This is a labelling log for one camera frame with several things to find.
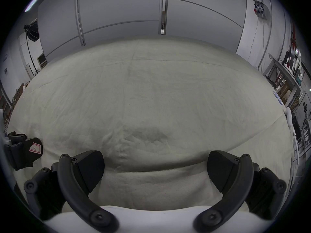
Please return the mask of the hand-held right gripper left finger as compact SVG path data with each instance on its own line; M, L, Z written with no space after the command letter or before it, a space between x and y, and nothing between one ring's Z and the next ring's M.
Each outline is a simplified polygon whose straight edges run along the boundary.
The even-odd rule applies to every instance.
M67 202L80 219L95 230L116 232L117 218L88 197L102 179L104 169L100 151L90 150L73 157L62 154L50 169L40 169L24 183L30 210L47 221L59 215Z

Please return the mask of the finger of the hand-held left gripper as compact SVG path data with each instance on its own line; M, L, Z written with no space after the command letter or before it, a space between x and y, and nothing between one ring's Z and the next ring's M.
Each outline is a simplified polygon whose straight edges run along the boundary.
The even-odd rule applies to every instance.
M15 170L33 167L33 162L43 155L43 144L39 138L27 138L15 131L8 134L11 144L4 145L5 156Z

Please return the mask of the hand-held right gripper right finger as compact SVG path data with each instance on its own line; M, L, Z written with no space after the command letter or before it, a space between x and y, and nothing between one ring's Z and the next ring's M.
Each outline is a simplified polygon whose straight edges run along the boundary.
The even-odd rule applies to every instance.
M251 213L264 220L278 214L287 189L269 168L259 168L249 154L240 157L213 150L207 160L208 177L222 199L193 221L197 232L212 232L226 223L246 202Z

